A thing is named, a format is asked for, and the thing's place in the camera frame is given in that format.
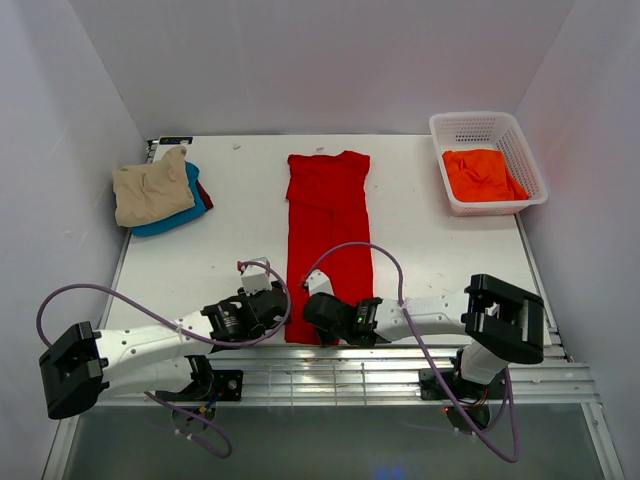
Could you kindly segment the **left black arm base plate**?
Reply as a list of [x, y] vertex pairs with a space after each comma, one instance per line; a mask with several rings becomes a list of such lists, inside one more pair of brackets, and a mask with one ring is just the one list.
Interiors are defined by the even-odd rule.
[[201, 400], [207, 402], [238, 402], [242, 398], [242, 370], [213, 370], [204, 383]]

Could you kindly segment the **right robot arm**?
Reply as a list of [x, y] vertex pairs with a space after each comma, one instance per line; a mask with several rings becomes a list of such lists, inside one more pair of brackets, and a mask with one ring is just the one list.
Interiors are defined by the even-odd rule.
[[338, 339], [370, 348], [407, 338], [466, 335], [471, 343], [458, 351], [451, 389], [487, 386], [511, 364], [543, 362], [543, 299], [487, 274], [475, 274], [462, 291], [399, 303], [373, 297], [349, 305], [333, 294], [319, 270], [304, 283], [309, 293], [302, 317], [324, 340]]

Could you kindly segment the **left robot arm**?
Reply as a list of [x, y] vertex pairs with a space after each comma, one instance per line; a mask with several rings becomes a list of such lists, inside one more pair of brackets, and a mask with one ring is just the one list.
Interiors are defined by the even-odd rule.
[[76, 323], [39, 358], [47, 415], [66, 419], [101, 399], [144, 392], [168, 402], [237, 400], [227, 384], [240, 374], [215, 371], [209, 355], [270, 337], [290, 310], [289, 295], [273, 282], [157, 325], [96, 330]]

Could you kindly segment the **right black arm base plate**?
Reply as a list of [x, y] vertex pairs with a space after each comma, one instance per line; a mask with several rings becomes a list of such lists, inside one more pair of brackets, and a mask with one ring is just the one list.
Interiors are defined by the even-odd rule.
[[[480, 400], [499, 400], [505, 395], [506, 380], [503, 372], [500, 372], [488, 385], [464, 380], [452, 369], [442, 370], [441, 376], [452, 394], [465, 404], [471, 405]], [[449, 399], [431, 369], [425, 368], [418, 371], [418, 384], [422, 400]]]

